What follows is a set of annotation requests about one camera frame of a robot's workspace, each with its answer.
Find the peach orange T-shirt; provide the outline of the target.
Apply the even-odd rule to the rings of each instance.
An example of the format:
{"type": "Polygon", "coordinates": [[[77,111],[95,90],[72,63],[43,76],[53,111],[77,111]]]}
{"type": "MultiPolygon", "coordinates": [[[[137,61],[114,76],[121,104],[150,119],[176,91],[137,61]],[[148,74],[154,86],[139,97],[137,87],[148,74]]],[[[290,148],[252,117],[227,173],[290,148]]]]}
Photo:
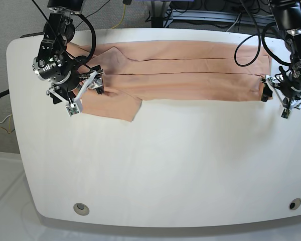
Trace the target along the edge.
{"type": "Polygon", "coordinates": [[[79,72],[101,66],[105,92],[88,90],[83,111],[102,117],[133,121],[145,100],[259,101],[261,78],[270,74],[266,52],[250,66],[255,52],[245,46],[204,41],[142,41],[98,45],[79,72]]]}

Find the left table grommet hole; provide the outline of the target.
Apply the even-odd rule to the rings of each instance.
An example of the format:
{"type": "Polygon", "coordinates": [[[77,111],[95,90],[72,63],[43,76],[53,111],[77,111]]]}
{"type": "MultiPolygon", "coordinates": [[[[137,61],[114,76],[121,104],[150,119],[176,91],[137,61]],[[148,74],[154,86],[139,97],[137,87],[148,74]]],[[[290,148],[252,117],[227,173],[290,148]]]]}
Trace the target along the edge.
{"type": "Polygon", "coordinates": [[[73,209],[80,216],[86,216],[89,214],[88,206],[83,203],[74,204],[73,209]]]}

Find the table grommet hole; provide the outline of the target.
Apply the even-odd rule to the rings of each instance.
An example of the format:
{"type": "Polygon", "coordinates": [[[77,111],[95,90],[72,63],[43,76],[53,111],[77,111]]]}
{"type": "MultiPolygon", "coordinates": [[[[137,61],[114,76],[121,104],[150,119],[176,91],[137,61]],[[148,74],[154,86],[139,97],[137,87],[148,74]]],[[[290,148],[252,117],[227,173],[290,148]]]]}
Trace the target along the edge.
{"type": "Polygon", "coordinates": [[[290,204],[289,204],[289,209],[290,210],[296,210],[300,207],[301,205],[301,199],[300,198],[296,198],[294,199],[290,204]]]}
{"type": "Polygon", "coordinates": [[[74,204],[73,209],[80,216],[86,216],[89,214],[88,206],[83,203],[74,204]]]}

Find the right table grommet hole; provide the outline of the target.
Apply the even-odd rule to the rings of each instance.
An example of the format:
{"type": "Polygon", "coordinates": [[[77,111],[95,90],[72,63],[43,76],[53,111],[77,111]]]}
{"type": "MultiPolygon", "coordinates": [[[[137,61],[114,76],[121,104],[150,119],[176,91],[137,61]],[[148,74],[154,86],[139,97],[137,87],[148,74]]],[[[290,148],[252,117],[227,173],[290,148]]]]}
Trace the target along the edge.
{"type": "Polygon", "coordinates": [[[296,210],[300,207],[301,205],[301,199],[300,198],[296,198],[294,199],[290,204],[289,204],[289,209],[290,210],[296,210]]]}

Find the aluminium frame rail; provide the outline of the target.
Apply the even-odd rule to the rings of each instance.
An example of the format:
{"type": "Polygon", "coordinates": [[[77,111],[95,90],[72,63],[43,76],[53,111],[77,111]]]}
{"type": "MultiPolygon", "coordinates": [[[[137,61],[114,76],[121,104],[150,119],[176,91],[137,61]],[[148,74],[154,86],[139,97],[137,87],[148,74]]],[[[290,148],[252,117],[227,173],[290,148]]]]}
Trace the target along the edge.
{"type": "Polygon", "coordinates": [[[235,14],[227,12],[215,11],[198,11],[187,10],[173,10],[170,19],[172,21],[202,21],[202,22],[215,22],[215,23],[241,23],[243,25],[254,25],[252,19],[248,14],[235,14]]]}

